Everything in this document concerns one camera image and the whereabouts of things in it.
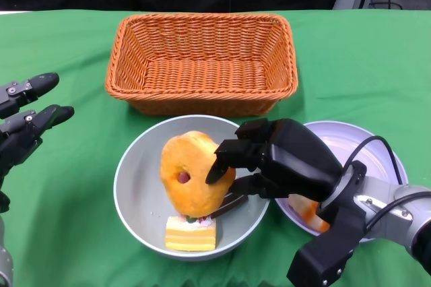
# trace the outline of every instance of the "donut hole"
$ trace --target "donut hole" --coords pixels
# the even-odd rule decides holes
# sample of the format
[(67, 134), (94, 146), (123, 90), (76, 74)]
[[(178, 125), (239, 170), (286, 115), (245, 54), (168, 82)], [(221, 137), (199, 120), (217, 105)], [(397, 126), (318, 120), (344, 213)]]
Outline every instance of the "donut hole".
[(180, 172), (178, 175), (178, 182), (181, 184), (185, 184), (190, 180), (190, 174), (187, 171)]

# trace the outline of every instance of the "basket rim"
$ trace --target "basket rim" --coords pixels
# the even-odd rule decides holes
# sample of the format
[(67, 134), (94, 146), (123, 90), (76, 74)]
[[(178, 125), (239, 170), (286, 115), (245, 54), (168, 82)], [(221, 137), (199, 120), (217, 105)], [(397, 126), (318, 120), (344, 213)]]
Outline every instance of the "basket rim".
[[(272, 20), (277, 21), (286, 28), (285, 36), (287, 36), (287, 42), (290, 49), (290, 70), (286, 70), (290, 73), (291, 82), (279, 88), (274, 89), (184, 89), (184, 90), (165, 90), (159, 89), (141, 89), (141, 90), (129, 90), (122, 88), (115, 83), (115, 72), (117, 70), (117, 64), (119, 62), (119, 56), (121, 55), (121, 48), (123, 47), (124, 33), (126, 27), (130, 23), (140, 22), (142, 20), (151, 19), (168, 19), (168, 20)], [(178, 100), (178, 99), (198, 99), (193, 98), (194, 95), (199, 96), (200, 100), (281, 100), (293, 94), (298, 88), (298, 70), (296, 67), (296, 51), (294, 50), (292, 29), (289, 22), (285, 17), (276, 13), (142, 13), (133, 14), (126, 17), (121, 21), (117, 29), (117, 35), (115, 36), (112, 54), (108, 64), (108, 73), (105, 81), (106, 91), (113, 97), (121, 100), (159, 100), (158, 96), (163, 96), (160, 100)]]

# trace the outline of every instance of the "robotic arm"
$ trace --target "robotic arm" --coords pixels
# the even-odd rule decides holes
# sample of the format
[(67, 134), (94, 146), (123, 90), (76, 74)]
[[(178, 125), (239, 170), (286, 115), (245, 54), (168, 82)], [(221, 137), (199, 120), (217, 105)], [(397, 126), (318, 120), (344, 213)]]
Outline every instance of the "robotic arm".
[[(405, 246), (431, 275), (431, 190), (402, 185), (385, 139), (368, 138), (343, 167), (319, 137), (291, 119), (245, 122), (235, 134), (238, 139), (224, 140), (215, 151), (208, 184), (216, 183), (228, 167), (259, 168), (235, 180), (230, 191), (262, 198), (305, 196), (319, 202), (317, 215), (331, 225), (296, 252), (287, 274), (295, 287), (334, 283), (364, 237)], [(400, 185), (366, 176), (366, 166), (353, 161), (374, 139), (388, 148)]]
[[(41, 135), (51, 127), (70, 119), (70, 106), (51, 105), (40, 113), (34, 110), (18, 113), (59, 83), (56, 73), (39, 75), (22, 83), (11, 82), (0, 87), (0, 189), (13, 166), (22, 164), (42, 144)], [(0, 213), (9, 210), (10, 199), (0, 190)], [(13, 264), (3, 243), (4, 223), (0, 217), (0, 286), (12, 287)]]

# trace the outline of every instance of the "purple plate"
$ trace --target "purple plate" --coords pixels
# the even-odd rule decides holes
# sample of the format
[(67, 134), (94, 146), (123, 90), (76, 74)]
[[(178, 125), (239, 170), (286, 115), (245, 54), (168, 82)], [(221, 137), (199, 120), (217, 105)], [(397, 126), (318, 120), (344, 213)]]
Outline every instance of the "purple plate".
[[(352, 124), (336, 122), (336, 121), (318, 121), (305, 124), (335, 154), (337, 159), (344, 164), (355, 148), (364, 141), (367, 137), (372, 136), (371, 132), (364, 130)], [(407, 174), (398, 156), (394, 153), (397, 161), (398, 169), (403, 183), (408, 183)], [(383, 181), (396, 184), (397, 178), (393, 170), (391, 158), (386, 150), (386, 147), (380, 141), (372, 141), (367, 144), (358, 153), (355, 160), (363, 162), (367, 167), (367, 175), (376, 177)], [(300, 215), (296, 213), (289, 205), (287, 198), (276, 199), (278, 206), (292, 221), (299, 227), (303, 228), (312, 235), (319, 235), (319, 231), (315, 230), (305, 223)], [(367, 242), (372, 239), (363, 238), (361, 242)]]

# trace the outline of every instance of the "plate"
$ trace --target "plate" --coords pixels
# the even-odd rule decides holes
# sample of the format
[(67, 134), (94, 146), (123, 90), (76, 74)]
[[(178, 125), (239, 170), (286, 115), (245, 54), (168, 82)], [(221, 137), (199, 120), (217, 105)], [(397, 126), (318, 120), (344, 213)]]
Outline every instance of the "plate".
[[(231, 251), (257, 227), (269, 200), (250, 196), (246, 203), (217, 217), (215, 250), (186, 252), (165, 247), (166, 221), (178, 215), (160, 181), (160, 156), (165, 143), (175, 135), (201, 131), (220, 144), (224, 139), (236, 139), (237, 128), (237, 124), (218, 117), (187, 115), (154, 125), (127, 148), (115, 173), (114, 202), (121, 221), (138, 241), (163, 255), (198, 261)], [(250, 172), (238, 169), (236, 174), (242, 177)]]
[[(345, 164), (350, 154), (367, 137), (374, 134), (360, 127), (349, 123), (337, 121), (317, 121), (305, 124), (312, 132), (326, 143), (342, 165)], [(398, 156), (394, 153), (397, 161), (399, 173), (403, 183), (407, 184), (407, 174)], [(354, 160), (359, 160), (367, 166), (367, 175), (397, 184), (397, 177), (393, 170), (391, 158), (386, 147), (380, 141), (372, 141), (360, 150)], [(319, 235), (320, 232), (305, 223), (300, 215), (296, 213), (288, 203), (288, 199), (276, 199), (278, 206), (293, 222), (299, 227), (311, 233)], [(361, 242), (371, 241), (372, 239), (363, 238)]]

